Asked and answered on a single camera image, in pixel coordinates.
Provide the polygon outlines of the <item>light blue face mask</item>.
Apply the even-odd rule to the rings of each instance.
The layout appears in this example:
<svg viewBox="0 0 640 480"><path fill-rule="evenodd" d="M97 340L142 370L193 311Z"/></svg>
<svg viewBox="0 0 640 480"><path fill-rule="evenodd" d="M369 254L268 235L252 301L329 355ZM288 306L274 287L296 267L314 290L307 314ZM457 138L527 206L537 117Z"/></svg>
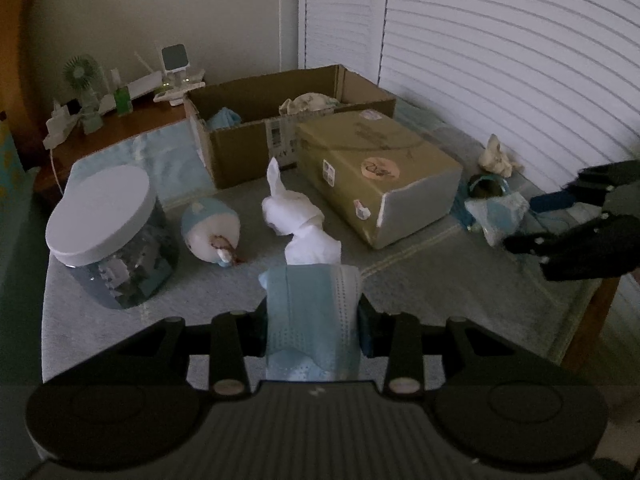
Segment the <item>light blue face mask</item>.
<svg viewBox="0 0 640 480"><path fill-rule="evenodd" d="M358 378L361 273L346 264L278 266L259 277L266 291L266 378L347 382Z"/></svg>

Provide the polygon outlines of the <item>beige plush toy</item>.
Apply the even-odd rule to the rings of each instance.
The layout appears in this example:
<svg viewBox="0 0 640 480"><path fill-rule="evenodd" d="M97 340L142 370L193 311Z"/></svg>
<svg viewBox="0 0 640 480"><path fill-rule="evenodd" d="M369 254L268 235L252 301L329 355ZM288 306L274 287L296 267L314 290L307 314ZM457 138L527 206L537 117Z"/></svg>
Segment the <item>beige plush toy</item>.
<svg viewBox="0 0 640 480"><path fill-rule="evenodd" d="M341 102L332 96L318 92L307 92L295 99L287 99L279 106L281 116L293 116L304 113L321 112L338 107Z"/></svg>

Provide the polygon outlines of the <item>blue plastic wrapped packet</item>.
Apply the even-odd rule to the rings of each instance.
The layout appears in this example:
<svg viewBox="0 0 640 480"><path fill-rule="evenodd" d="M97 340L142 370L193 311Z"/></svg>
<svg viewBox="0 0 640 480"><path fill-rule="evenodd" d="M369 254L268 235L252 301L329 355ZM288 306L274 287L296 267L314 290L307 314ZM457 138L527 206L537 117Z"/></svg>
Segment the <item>blue plastic wrapped packet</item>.
<svg viewBox="0 0 640 480"><path fill-rule="evenodd" d="M495 247L507 236L518 232L529 203L526 198L512 192L503 196L476 200L470 198L464 203L466 211L480 226L489 246Z"/></svg>

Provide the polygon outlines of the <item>grey blue table mat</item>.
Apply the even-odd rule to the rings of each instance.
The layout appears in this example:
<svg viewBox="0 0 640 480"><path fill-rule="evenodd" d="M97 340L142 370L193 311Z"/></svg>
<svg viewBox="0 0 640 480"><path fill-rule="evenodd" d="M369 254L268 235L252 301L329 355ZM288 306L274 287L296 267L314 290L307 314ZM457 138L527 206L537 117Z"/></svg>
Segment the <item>grey blue table mat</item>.
<svg viewBox="0 0 640 480"><path fill-rule="evenodd" d="M224 269L183 250L168 282L137 307L101 306L62 263L51 261L41 326L43 378L168 316L200 325L222 312L254 309L265 295L262 272L282 266L288 242L262 218L268 191L260 179L220 193L241 219L238 266ZM594 281L547 281L536 259L488 245L454 217L380 250L331 209L324 211L324 228L340 241L343 262L361 271L364 294L375 309L407 312L431 325L453 316L469 318L552 362L562 361L597 289Z"/></svg>

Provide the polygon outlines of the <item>dark green scrunchie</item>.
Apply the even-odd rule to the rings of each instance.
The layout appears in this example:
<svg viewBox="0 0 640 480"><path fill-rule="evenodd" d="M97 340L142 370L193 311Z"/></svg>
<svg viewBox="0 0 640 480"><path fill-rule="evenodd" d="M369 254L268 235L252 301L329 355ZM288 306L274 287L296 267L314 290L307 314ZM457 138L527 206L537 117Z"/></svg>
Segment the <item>dark green scrunchie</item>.
<svg viewBox="0 0 640 480"><path fill-rule="evenodd" d="M509 183L498 174L476 174L468 183L468 197L472 200L488 200L510 193Z"/></svg>

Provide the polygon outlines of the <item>blue white plush toy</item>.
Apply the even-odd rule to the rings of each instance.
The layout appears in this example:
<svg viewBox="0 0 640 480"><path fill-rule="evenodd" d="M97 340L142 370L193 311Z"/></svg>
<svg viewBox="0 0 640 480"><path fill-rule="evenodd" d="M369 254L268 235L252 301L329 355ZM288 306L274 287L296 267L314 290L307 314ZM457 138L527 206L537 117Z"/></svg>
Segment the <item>blue white plush toy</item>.
<svg viewBox="0 0 640 480"><path fill-rule="evenodd" d="M223 268L241 262L236 250L241 235L239 215L221 200L203 197L186 207L181 235L192 255Z"/></svg>

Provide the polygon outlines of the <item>white folded cloth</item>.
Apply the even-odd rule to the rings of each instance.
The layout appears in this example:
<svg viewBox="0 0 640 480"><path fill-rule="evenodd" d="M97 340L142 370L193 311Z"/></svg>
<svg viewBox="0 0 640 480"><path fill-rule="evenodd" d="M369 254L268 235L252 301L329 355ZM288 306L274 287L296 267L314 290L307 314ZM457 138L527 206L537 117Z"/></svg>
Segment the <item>white folded cloth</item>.
<svg viewBox="0 0 640 480"><path fill-rule="evenodd" d="M342 243L323 229L323 212L304 194L288 190L274 157L266 173L269 195L262 200L262 216L277 236L289 236L284 258L290 266L340 264Z"/></svg>

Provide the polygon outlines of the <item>clear jar white lid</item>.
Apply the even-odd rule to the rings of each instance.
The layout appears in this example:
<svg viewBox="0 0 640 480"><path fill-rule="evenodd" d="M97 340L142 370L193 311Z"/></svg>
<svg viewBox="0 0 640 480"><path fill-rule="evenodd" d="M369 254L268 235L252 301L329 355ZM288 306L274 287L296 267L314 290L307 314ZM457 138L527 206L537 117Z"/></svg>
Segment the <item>clear jar white lid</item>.
<svg viewBox="0 0 640 480"><path fill-rule="evenodd" d="M101 170L66 191L50 215L46 242L88 294L111 309L149 300L179 259L150 177L136 166Z"/></svg>

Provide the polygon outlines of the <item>closed tan cardboard box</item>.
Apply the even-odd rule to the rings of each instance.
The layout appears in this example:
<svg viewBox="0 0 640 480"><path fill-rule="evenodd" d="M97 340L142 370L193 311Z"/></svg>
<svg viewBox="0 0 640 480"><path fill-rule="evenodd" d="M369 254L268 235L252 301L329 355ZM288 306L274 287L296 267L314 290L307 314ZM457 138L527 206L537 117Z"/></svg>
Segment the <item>closed tan cardboard box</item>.
<svg viewBox="0 0 640 480"><path fill-rule="evenodd" d="M462 166L376 110L296 125L297 169L372 248L449 214Z"/></svg>

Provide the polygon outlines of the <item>open brown cardboard box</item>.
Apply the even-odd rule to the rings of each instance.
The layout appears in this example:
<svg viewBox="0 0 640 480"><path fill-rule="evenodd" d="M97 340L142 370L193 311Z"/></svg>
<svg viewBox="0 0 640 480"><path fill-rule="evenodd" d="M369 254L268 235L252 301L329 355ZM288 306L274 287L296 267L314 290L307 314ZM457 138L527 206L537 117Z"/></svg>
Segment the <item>open brown cardboard box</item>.
<svg viewBox="0 0 640 480"><path fill-rule="evenodd" d="M296 162L296 124L320 112L281 116L279 106L307 92L338 99L326 114L377 110L393 116L396 99L376 84L341 65L243 78L189 92L184 110L200 159L216 188L262 178L270 159L281 167ZM209 130L206 120L221 107L242 118L233 128Z"/></svg>

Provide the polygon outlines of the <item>blue cloth in box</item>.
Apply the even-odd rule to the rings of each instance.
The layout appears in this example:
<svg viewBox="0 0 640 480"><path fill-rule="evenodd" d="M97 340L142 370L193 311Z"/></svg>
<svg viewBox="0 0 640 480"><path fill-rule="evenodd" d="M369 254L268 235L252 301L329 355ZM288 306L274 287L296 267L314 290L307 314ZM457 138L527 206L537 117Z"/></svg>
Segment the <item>blue cloth in box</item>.
<svg viewBox="0 0 640 480"><path fill-rule="evenodd" d="M206 126L209 130L227 129L238 126L242 122L239 114L236 114L228 107L221 107L217 113L206 120Z"/></svg>

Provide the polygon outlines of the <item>wooden nightstand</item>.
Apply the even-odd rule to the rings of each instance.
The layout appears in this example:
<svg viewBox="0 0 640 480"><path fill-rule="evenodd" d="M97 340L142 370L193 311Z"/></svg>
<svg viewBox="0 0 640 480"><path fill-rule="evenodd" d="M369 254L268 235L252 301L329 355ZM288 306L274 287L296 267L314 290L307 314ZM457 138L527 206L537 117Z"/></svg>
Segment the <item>wooden nightstand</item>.
<svg viewBox="0 0 640 480"><path fill-rule="evenodd" d="M108 114L103 127L95 133L85 134L76 127L67 140L53 150L53 164L38 172L35 192L48 192L65 183L73 164L85 156L138 134L181 122L184 118L186 112L182 105L171 107L165 102L149 102L126 116Z"/></svg>

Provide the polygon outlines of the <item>white wifi router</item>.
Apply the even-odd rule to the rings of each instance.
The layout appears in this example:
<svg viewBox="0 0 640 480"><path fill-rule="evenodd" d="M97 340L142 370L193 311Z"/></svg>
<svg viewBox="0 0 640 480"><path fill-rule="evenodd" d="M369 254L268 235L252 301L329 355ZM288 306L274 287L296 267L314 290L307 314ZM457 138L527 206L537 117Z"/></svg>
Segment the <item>white wifi router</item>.
<svg viewBox="0 0 640 480"><path fill-rule="evenodd" d="M163 72L161 70L153 70L151 65L137 51L134 51L134 57L148 73L128 84L129 95L133 100L154 92L163 83Z"/></svg>

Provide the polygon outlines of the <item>green spray bottle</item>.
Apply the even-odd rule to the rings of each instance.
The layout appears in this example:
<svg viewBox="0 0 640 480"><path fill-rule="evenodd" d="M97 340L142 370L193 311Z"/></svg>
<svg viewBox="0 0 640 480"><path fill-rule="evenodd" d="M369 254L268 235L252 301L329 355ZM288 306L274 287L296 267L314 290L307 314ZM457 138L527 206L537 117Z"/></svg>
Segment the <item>green spray bottle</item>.
<svg viewBox="0 0 640 480"><path fill-rule="evenodd" d="M122 82L122 77L117 68L111 69L111 76L114 84L113 96L116 112L119 116L128 115L132 112L132 101L128 86Z"/></svg>

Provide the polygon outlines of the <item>yellow blue paper bag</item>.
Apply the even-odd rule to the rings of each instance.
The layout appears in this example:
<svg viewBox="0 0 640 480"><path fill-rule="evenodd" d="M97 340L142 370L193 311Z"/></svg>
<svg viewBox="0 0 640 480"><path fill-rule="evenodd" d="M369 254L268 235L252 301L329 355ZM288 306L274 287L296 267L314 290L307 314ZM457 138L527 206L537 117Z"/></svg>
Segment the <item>yellow blue paper bag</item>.
<svg viewBox="0 0 640 480"><path fill-rule="evenodd" d="M14 139L6 121L6 115L1 114L0 124L0 200L4 205L21 187L25 179L24 169Z"/></svg>

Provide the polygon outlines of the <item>white power strip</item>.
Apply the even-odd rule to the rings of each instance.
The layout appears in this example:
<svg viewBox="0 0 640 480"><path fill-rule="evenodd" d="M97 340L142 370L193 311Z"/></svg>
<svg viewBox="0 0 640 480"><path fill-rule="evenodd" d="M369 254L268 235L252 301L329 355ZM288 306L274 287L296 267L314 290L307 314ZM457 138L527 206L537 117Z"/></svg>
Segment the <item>white power strip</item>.
<svg viewBox="0 0 640 480"><path fill-rule="evenodd" d="M82 110L73 114L67 104L61 105L54 100L51 117L46 122L48 134L42 141L44 148L53 150L65 142L83 114Z"/></svg>

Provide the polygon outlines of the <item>small green desk fan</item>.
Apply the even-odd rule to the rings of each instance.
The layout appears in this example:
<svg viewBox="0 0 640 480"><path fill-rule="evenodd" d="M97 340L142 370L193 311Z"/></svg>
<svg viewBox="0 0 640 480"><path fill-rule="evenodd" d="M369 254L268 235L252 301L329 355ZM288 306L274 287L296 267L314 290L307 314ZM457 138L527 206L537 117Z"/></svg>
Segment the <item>small green desk fan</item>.
<svg viewBox="0 0 640 480"><path fill-rule="evenodd" d="M63 77L80 103L80 121L85 134L97 132L103 126L100 114L100 97L96 91L99 67L88 54L70 58L63 67Z"/></svg>

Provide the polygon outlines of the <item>wooden headboard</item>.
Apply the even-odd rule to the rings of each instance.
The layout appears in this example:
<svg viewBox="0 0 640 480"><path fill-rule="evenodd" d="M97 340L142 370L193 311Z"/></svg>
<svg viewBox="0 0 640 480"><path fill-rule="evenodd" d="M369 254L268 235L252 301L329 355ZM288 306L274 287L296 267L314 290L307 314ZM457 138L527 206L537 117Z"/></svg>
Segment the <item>wooden headboard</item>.
<svg viewBox="0 0 640 480"><path fill-rule="evenodd" d="M25 166L42 149L40 92L29 54L34 0L1 0L1 110Z"/></svg>

